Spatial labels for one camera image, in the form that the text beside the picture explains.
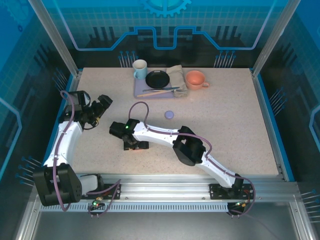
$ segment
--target cloth napkin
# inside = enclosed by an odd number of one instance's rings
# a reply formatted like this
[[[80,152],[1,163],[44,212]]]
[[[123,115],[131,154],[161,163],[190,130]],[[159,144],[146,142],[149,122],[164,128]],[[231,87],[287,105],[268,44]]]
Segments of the cloth napkin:
[[[172,66],[166,69],[166,73],[170,77],[171,87],[179,87],[181,91],[174,91],[174,97],[186,97],[188,96],[188,89],[185,83],[184,73],[181,65]]]

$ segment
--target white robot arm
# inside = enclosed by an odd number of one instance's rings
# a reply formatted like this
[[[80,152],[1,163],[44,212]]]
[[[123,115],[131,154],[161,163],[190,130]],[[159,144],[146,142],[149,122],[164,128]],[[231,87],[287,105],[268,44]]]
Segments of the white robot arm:
[[[178,133],[179,129],[165,129],[156,126],[148,125],[150,129],[165,132],[165,133]],[[134,127],[134,133],[132,136],[139,142],[150,142],[165,145],[167,147],[173,148],[174,142],[177,140],[178,135],[165,135],[161,133],[155,133],[146,129],[145,124],[143,122],[139,122]],[[195,166],[204,170],[210,176],[218,181],[218,183],[224,188],[231,188],[235,183],[235,178],[227,175],[225,172],[216,168],[211,162],[207,160],[206,156],[207,151],[203,152],[201,157],[201,163],[196,163]],[[228,170],[224,166],[222,166],[218,161],[216,161],[211,155],[208,156],[211,161],[216,163],[219,167],[221,167],[224,171],[230,173],[231,175],[235,175],[234,172]]]
[[[99,119],[113,101],[106,95],[100,95],[98,97],[99,102],[93,101],[90,103],[90,97],[85,91],[69,92],[69,95],[74,102],[74,118],[64,133],[55,156],[58,139],[63,134],[72,115],[72,107],[67,105],[64,113],[58,119],[60,124],[48,159],[44,162],[43,167],[35,169],[33,172],[33,180],[41,203],[44,206],[59,204],[53,180],[55,157],[57,159],[56,182],[59,195],[64,204],[77,203],[81,200],[82,195],[103,185],[102,179],[98,174],[77,177],[72,169],[72,163],[78,139],[83,130],[86,129],[85,125],[89,124],[91,128],[95,128],[99,124]]]

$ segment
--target orange mug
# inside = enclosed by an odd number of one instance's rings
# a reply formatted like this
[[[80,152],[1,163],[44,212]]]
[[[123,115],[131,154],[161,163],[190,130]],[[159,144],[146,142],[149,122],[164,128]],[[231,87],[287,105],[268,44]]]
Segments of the orange mug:
[[[186,87],[190,90],[199,90],[210,87],[210,83],[206,82],[206,76],[200,71],[190,71],[185,76]]]

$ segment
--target gear graphic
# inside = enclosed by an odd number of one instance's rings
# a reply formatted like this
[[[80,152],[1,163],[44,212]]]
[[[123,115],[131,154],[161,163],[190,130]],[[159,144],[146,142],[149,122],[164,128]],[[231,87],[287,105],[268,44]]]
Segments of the gear graphic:
[[[18,24],[22,24],[28,18],[29,6],[26,0],[0,0],[0,6],[6,7],[10,16]]]
[[[181,10],[187,9],[187,4],[191,4],[191,0],[140,0],[145,10],[149,10],[150,14],[155,14],[157,17],[168,15],[171,17],[174,14],[180,14]]]

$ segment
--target aluminum frame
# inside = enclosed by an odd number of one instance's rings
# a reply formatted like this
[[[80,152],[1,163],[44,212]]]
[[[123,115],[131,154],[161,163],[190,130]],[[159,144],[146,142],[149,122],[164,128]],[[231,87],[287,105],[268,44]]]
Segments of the aluminum frame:
[[[291,201],[290,208],[300,239],[317,240],[319,236],[313,230],[305,205],[299,200]]]
[[[68,212],[88,213],[92,202],[80,201],[72,203]],[[103,212],[109,204],[93,213]],[[61,212],[59,205],[43,206],[41,212]],[[228,204],[226,202],[113,202],[109,213],[226,213]]]
[[[268,57],[270,56],[272,50],[276,46],[279,38],[284,33],[286,26],[288,25],[291,17],[295,13],[301,0],[288,0],[281,16],[276,22],[268,40],[266,41],[260,55],[258,56],[254,66],[253,66],[253,76],[257,77],[261,69],[265,65]]]
[[[212,203],[223,204],[226,201],[210,200],[208,184],[217,183],[207,175],[193,174],[103,174],[105,183],[114,183],[118,179],[121,181],[121,197],[115,200],[117,205],[126,205],[127,209],[114,212],[133,212],[131,207],[140,205],[156,206],[178,204],[181,206],[204,206]],[[292,209],[292,220],[296,224],[296,231],[302,240],[315,240],[316,235],[308,219],[304,203],[299,193],[296,182],[285,182],[280,178],[258,176],[246,176],[253,181],[256,188],[256,202],[287,202]],[[47,209],[41,207],[41,202],[36,195],[34,187],[27,208],[18,231],[16,240],[30,240],[36,231],[39,210],[41,212],[59,212],[59,209]],[[88,200],[81,200],[78,206],[86,206]],[[72,212],[85,212],[83,207],[74,207]],[[201,209],[196,212],[212,212]]]
[[[66,67],[70,71],[70,73],[77,77],[78,68],[73,60],[67,46],[64,43],[56,25],[50,17],[46,7],[44,6],[41,0],[28,0],[30,5],[32,6],[35,14],[39,18],[41,24],[43,25],[45,31],[48,33],[51,41],[53,42],[55,48],[59,52],[62,60],[64,61]]]

